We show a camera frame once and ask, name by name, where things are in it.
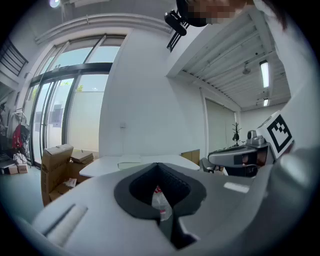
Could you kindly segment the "light green folder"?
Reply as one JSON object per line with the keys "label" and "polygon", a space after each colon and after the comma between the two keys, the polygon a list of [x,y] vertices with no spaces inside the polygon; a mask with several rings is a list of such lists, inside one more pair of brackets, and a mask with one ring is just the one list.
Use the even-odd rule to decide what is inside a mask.
{"label": "light green folder", "polygon": [[140,155],[122,155],[119,157],[117,167],[119,170],[124,170],[141,164],[142,160]]}

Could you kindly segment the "white roller door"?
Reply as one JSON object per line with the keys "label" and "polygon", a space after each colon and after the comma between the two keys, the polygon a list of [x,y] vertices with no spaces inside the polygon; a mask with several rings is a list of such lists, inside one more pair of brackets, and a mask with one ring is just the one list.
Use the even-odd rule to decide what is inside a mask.
{"label": "white roller door", "polygon": [[208,151],[226,149],[236,144],[233,141],[235,113],[208,99],[205,100],[208,123]]}

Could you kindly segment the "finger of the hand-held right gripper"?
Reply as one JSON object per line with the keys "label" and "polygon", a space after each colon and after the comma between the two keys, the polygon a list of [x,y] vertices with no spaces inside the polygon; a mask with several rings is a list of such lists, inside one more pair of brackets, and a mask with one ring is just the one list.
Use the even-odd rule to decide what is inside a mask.
{"label": "finger of the hand-held right gripper", "polygon": [[230,147],[209,153],[208,161],[218,166],[242,166],[243,157],[255,154],[258,150],[248,145]]}

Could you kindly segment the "grey chair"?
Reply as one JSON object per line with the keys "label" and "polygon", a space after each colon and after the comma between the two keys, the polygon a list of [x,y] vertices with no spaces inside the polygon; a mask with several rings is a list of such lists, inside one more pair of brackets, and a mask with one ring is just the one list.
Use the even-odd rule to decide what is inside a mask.
{"label": "grey chair", "polygon": [[224,175],[224,167],[223,166],[212,164],[205,157],[202,158],[199,163],[200,163],[200,167],[202,168],[202,170],[206,173]]}

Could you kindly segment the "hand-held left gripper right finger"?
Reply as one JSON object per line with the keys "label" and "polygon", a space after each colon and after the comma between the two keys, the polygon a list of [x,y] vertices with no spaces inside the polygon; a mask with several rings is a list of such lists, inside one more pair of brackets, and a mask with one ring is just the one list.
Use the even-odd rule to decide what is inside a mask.
{"label": "hand-held left gripper right finger", "polygon": [[170,236],[160,248],[188,248],[208,239],[218,243],[239,234],[261,203],[261,176],[226,176],[158,163],[157,183],[172,208]]}

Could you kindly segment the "red garment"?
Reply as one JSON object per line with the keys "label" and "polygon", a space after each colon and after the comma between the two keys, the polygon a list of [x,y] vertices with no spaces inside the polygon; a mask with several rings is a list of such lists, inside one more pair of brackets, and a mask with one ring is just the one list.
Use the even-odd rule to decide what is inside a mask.
{"label": "red garment", "polygon": [[21,136],[22,125],[19,124],[12,135],[12,147],[14,149],[20,149],[23,146],[22,136]]}

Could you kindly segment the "small brown cardboard box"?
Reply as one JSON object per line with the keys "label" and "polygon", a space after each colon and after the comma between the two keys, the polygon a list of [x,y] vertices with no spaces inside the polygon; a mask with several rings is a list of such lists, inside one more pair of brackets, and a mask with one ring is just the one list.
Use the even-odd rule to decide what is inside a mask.
{"label": "small brown cardboard box", "polygon": [[94,159],[92,152],[83,151],[83,150],[74,150],[71,154],[71,160],[74,163],[86,164]]}

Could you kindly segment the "black coat stand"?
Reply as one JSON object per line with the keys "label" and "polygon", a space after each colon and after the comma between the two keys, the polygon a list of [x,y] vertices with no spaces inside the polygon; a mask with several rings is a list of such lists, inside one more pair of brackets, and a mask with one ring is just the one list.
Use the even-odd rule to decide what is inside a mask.
{"label": "black coat stand", "polygon": [[233,124],[233,137],[232,140],[235,142],[235,147],[239,146],[239,141],[240,141],[240,130],[241,128],[239,127],[239,123]]}

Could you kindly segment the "long cardboard box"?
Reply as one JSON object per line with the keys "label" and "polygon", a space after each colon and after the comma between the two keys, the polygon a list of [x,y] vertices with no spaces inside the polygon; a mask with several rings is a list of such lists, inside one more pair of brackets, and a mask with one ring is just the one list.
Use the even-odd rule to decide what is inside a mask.
{"label": "long cardboard box", "polygon": [[43,150],[40,182],[44,206],[52,201],[49,194],[64,181],[73,149],[73,146],[63,144]]}

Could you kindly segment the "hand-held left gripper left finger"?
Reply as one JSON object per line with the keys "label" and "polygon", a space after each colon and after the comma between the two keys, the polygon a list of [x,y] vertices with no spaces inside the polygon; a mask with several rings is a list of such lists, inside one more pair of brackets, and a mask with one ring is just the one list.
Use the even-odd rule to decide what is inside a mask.
{"label": "hand-held left gripper left finger", "polygon": [[143,166],[96,176],[49,203],[32,227],[68,253],[173,253],[155,220],[139,219],[116,202],[114,189]]}

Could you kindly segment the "leaning cardboard sheet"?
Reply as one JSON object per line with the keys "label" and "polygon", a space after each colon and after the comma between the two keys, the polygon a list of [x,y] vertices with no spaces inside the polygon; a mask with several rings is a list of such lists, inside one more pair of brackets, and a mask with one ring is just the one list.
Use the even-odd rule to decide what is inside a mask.
{"label": "leaning cardboard sheet", "polygon": [[200,149],[183,152],[181,156],[198,166],[200,165]]}

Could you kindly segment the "glass door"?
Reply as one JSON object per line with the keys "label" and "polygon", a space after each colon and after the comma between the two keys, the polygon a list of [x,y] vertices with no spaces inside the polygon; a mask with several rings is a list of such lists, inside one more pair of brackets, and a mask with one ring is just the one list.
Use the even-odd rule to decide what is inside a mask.
{"label": "glass door", "polygon": [[50,48],[37,67],[23,102],[23,148],[40,166],[45,149],[70,144],[97,155],[105,87],[121,34],[98,34]]}

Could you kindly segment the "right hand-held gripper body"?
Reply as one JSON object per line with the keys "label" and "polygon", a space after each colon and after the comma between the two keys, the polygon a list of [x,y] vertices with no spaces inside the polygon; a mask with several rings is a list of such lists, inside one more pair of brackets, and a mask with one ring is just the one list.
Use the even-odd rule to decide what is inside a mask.
{"label": "right hand-held gripper body", "polygon": [[291,150],[293,136],[278,110],[257,129],[247,132],[245,146],[255,149],[242,155],[241,167],[224,167],[226,176],[255,177],[260,168],[272,165],[280,156]]}

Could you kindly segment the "black balcony railing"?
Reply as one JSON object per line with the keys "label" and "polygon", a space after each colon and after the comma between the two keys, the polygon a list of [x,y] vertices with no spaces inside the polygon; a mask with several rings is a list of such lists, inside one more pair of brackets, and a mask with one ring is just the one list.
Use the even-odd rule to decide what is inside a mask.
{"label": "black balcony railing", "polygon": [[0,47],[0,63],[18,77],[29,62],[7,38]]}

